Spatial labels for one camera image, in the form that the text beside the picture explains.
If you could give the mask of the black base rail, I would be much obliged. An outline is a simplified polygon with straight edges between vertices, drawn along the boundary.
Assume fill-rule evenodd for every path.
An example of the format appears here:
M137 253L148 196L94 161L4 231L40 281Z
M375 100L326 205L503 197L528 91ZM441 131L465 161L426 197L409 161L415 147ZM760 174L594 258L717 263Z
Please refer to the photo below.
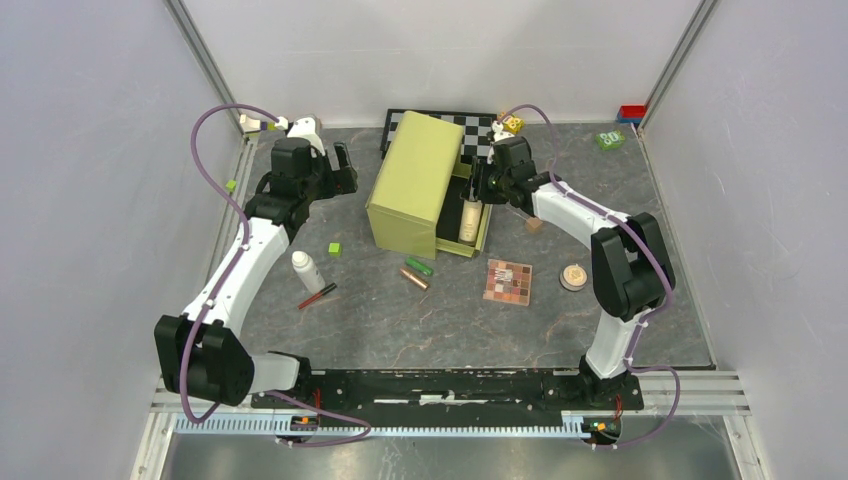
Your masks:
M536 434L591 431L644 407L638 379L591 385L577 370L314 370L289 396L321 414L296 415L297 430L374 434Z

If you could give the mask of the round powder jar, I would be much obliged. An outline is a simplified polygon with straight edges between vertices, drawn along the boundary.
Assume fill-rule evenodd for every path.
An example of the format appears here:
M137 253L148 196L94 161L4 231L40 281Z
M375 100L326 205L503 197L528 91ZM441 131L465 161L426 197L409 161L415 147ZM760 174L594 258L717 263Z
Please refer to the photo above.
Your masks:
M560 285L572 292L577 292L586 287L589 281L587 271L578 264L567 265L559 276Z

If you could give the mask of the yellow toy block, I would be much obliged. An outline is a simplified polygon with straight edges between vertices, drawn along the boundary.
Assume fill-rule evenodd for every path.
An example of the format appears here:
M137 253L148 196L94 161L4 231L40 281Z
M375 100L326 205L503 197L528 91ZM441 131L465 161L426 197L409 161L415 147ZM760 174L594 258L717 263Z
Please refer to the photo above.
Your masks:
M505 132L513 135L518 134L525 126L525 121L515 115L504 115L500 119L500 123Z

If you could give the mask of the brown wooden cube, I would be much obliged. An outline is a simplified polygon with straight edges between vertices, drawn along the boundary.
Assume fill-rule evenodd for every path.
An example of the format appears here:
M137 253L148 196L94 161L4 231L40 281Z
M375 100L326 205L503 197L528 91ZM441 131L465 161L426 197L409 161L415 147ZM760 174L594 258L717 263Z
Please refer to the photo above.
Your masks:
M529 217L524 223L525 230L531 234L537 234L541 231L544 222L535 217Z

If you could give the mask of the white toy piece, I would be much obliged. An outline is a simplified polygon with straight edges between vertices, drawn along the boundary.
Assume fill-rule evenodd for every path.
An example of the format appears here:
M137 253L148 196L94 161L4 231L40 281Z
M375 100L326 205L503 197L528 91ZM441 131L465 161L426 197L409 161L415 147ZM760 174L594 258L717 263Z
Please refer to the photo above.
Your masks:
M239 126L244 134L251 134L263 130L264 123L262 120L251 118L246 114L240 114L238 120Z

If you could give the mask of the green makeup organizer box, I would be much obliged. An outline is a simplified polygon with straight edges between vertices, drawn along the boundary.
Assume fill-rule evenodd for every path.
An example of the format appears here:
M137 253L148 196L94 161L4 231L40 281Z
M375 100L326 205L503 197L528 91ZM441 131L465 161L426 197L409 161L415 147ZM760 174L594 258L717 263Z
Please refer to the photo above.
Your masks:
M405 110L366 202L377 247L427 259L483 251L489 207L482 209L476 244L458 241L461 193L472 166L459 160L463 133L459 125Z

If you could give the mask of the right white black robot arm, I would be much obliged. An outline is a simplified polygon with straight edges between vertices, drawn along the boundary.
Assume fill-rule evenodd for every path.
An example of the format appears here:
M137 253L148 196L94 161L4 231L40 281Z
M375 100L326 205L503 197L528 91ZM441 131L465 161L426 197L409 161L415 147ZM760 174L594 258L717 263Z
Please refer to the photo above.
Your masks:
M579 363L578 396L585 405L602 408L629 391L641 333L667 305L675 285L657 219L610 210L553 172L539 172L528 141L512 135L495 140L488 156L473 163L463 196L487 205L509 204L589 250L592 288L602 312Z

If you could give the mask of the red black pencil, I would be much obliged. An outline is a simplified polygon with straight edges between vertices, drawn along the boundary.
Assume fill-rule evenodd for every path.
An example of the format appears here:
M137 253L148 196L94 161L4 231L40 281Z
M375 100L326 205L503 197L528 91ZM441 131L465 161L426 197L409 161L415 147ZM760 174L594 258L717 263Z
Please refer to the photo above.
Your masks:
M318 300L322 299L323 297L327 296L329 293L333 292L336 288L337 288L337 284L336 284L335 282L332 282L332 283L330 283L330 284L326 285L326 286L325 286L324 288L322 288L320 291L318 291L317 293L315 293L315 294L311 295L308 299L306 299L306 300L304 300L303 302L301 302L301 303L297 306L297 308L298 308L299 310L303 310L303 309L305 309L306 307L308 307L308 306L312 305L313 303L315 303L315 302L317 302Z

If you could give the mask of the black white checkerboard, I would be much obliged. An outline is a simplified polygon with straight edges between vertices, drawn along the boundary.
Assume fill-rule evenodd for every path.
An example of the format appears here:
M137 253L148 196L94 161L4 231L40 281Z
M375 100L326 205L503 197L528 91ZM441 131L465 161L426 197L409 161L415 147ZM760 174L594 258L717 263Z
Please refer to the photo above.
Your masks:
M395 137L405 109L390 108L386 112L380 151L385 157L391 142ZM459 160L462 164L471 165L477 157L485 157L489 151L492 123L496 120L494 113L477 113L462 111L439 111L415 109L415 112L439 120L447 121L463 128L463 140L459 148Z

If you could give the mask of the green tube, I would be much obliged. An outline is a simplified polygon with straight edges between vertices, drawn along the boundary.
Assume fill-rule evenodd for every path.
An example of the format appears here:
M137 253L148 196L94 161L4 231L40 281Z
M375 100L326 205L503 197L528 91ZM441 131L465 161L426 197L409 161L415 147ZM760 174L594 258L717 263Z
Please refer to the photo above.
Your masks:
M432 276L434 273L434 270L430 266L413 257L408 257L405 260L405 265L427 277Z

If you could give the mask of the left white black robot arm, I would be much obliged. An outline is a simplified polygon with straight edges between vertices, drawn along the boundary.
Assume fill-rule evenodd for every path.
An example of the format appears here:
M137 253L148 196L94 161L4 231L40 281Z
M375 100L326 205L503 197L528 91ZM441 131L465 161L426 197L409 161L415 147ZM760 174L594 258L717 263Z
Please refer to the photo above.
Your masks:
M164 315L154 328L167 391L229 406L268 390L290 407L312 399L308 359L280 352L251 355L239 335L259 287L308 219L310 205L357 191L346 145L333 147L336 167L305 138L274 143L271 168L246 202L247 223L218 269L182 314Z

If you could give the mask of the beige foundation bottle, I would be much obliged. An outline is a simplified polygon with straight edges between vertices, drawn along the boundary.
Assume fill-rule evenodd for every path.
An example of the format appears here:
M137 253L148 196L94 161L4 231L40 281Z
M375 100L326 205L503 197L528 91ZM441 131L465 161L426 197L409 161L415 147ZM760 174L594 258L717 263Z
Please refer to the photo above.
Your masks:
M483 203L465 200L460 217L458 241L467 245L475 245L479 234Z

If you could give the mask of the green number block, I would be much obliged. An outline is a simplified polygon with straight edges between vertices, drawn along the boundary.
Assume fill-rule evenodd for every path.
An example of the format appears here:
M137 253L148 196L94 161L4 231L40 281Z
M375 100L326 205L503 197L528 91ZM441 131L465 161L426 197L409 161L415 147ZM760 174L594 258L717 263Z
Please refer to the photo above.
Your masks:
M626 136L620 130L612 130L596 134L595 141L602 151L608 151L621 147Z

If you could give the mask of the small green cube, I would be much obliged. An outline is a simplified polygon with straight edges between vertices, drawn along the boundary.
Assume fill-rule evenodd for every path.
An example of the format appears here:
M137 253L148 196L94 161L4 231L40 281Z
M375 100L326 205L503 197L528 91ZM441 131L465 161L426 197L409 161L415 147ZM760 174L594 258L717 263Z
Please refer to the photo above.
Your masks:
M343 247L339 242L331 242L328 246L328 253L332 257L339 257L342 255Z

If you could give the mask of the red blue blocks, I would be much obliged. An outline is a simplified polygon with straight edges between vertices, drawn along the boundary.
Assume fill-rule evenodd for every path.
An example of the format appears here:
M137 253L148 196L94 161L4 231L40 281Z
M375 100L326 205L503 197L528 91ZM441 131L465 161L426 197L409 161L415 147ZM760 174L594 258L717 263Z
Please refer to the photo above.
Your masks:
M640 124L647 113L645 105L622 105L619 107L616 121L618 123Z

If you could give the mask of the white bottle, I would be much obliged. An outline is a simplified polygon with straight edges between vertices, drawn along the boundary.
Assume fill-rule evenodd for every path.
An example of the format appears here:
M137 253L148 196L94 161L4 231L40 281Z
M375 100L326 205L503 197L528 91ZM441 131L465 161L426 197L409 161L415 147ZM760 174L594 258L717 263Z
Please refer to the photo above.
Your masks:
M299 279L311 294L316 294L327 285L314 259L304 251L294 251L291 263Z

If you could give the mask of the eyeshadow palette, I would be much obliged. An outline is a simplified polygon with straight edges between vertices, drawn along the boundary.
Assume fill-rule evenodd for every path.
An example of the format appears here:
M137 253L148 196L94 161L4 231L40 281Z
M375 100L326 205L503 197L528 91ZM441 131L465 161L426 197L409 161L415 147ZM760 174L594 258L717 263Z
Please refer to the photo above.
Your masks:
M528 306L532 291L532 273L533 267L529 264L489 259L483 299Z

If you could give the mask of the copper lipstick tube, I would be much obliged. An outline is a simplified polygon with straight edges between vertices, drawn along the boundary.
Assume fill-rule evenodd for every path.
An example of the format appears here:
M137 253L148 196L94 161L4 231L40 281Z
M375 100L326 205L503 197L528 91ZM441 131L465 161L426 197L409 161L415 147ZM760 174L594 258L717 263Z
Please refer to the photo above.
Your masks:
M427 291L429 289L429 283L427 281L425 281L424 279L422 279L419 275L414 273L412 270L410 270L406 267L401 267L399 269L399 272L400 272L400 274L403 278L405 278L406 280L411 282L417 288L419 288L423 291Z

